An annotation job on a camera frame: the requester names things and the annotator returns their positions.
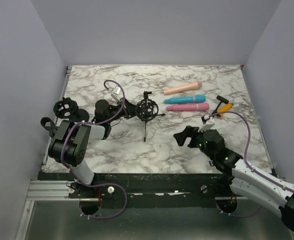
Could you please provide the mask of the black tripod mic stand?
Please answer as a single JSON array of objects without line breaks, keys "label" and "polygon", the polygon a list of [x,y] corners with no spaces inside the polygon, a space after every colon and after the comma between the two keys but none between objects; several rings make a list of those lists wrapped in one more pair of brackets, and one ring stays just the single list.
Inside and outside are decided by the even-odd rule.
[{"label": "black tripod mic stand", "polygon": [[136,116],[144,122],[144,142],[146,141],[147,135],[147,123],[156,117],[165,116],[164,113],[159,114],[158,104],[149,98],[149,95],[152,94],[151,91],[143,92],[143,99],[139,101],[135,107]]}]

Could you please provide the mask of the pink microphone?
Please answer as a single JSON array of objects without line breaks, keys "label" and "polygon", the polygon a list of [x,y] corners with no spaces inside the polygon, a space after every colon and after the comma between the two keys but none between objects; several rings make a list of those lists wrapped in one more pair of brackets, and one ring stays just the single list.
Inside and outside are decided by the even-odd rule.
[{"label": "pink microphone", "polygon": [[192,111],[207,111],[209,110],[208,103],[188,103],[188,104],[176,104],[167,106],[167,111],[174,111],[174,112],[192,112]]}]

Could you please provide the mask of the blue microphone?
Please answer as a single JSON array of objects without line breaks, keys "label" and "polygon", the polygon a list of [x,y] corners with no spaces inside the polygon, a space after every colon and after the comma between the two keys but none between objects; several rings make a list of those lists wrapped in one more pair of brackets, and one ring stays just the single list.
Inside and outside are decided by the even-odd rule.
[{"label": "blue microphone", "polygon": [[191,104],[191,103],[203,103],[206,101],[204,95],[193,95],[193,96],[184,96],[184,97],[172,97],[165,99],[165,104]]}]

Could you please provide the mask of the beige microphone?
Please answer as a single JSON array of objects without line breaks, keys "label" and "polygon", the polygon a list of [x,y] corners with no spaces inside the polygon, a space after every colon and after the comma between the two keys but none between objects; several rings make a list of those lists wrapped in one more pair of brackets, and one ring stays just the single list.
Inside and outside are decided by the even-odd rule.
[{"label": "beige microphone", "polygon": [[195,81],[193,83],[172,87],[163,91],[164,95],[172,95],[180,92],[190,91],[190,90],[197,90],[202,87],[201,81]]}]

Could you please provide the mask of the black shock-mount mic stand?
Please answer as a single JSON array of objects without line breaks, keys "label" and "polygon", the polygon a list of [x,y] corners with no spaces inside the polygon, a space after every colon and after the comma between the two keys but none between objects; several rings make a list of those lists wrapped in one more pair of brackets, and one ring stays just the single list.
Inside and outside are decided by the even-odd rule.
[{"label": "black shock-mount mic stand", "polygon": [[90,117],[89,113],[85,109],[79,108],[77,102],[70,97],[64,97],[56,102],[53,112],[57,118],[68,119],[73,122],[87,122]]}]

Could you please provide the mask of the black clip mic stand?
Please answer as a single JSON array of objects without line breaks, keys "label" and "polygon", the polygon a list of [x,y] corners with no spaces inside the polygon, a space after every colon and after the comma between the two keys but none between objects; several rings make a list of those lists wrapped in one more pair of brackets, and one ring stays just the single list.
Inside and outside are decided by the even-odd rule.
[{"label": "black clip mic stand", "polygon": [[59,127],[57,125],[55,125],[55,123],[52,121],[51,118],[49,118],[49,117],[41,118],[40,124],[46,131],[49,132],[49,136],[51,138],[55,137]]}]

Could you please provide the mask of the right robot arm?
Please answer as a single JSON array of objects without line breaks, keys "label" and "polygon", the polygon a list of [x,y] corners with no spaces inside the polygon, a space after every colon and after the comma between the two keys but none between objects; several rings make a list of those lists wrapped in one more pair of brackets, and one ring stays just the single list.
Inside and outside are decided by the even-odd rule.
[{"label": "right robot arm", "polygon": [[198,148],[217,170],[229,177],[217,183],[221,195],[234,193],[258,203],[294,232],[294,184],[259,169],[228,149],[224,138],[215,129],[200,130],[188,125],[173,136],[180,147],[190,138],[188,147]]}]

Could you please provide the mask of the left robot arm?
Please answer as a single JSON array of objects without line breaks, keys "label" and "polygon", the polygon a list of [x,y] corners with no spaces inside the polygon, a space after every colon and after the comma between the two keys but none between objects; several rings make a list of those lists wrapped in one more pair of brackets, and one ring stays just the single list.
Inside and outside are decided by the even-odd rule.
[{"label": "left robot arm", "polygon": [[75,180],[81,183],[80,191],[84,196],[91,198],[98,190],[97,184],[93,182],[95,173],[84,160],[88,141],[105,140],[111,132],[111,122],[134,117],[135,108],[136,106],[127,100],[111,105],[102,99],[95,103],[92,124],[63,120],[56,126],[49,117],[41,119],[41,126],[49,132],[51,138],[49,157],[64,165]]}]

